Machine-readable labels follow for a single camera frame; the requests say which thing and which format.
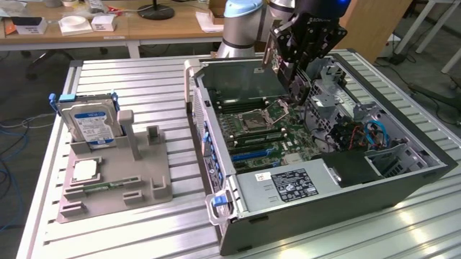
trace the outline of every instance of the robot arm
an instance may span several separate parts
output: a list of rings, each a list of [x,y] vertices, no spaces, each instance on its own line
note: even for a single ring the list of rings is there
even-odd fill
[[[284,24],[274,24],[264,66],[273,66],[278,79],[300,104],[310,79],[302,71],[322,58],[348,34],[340,26],[350,0],[297,0],[294,13]]]

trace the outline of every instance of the office chair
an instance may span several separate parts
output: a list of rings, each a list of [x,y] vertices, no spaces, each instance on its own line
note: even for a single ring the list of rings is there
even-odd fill
[[[101,47],[99,48],[99,52],[101,54],[106,55],[109,53],[107,48]],[[64,57],[67,57],[67,59],[75,60],[74,57],[71,56],[70,53],[66,52],[66,50],[48,50],[27,67],[26,69],[26,78],[28,80],[36,80],[38,75],[36,73],[34,73],[34,69],[43,64],[43,62],[46,62],[55,54],[62,54]],[[30,51],[22,51],[22,55],[24,58],[28,58],[31,56],[31,52]]]

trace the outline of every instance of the aluminum workbench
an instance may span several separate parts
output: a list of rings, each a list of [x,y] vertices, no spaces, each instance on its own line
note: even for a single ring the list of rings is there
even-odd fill
[[[453,159],[461,161],[460,138],[360,55],[346,50],[336,52]],[[64,93],[97,94],[115,89],[122,109],[135,112],[135,130],[161,125],[166,131],[174,199],[151,207],[56,223],[71,139],[56,117],[18,258],[222,258],[207,218],[183,101],[183,63],[198,57],[206,56],[98,60],[70,68]],[[360,101],[370,100],[354,83],[348,88]],[[460,201],[457,167],[396,207],[227,258],[453,258],[461,255]]]

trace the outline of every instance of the circuit board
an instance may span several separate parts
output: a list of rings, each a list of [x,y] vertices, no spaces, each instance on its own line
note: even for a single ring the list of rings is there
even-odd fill
[[[278,98],[265,108],[218,113],[221,131],[238,173],[309,161],[321,153],[297,110]]]

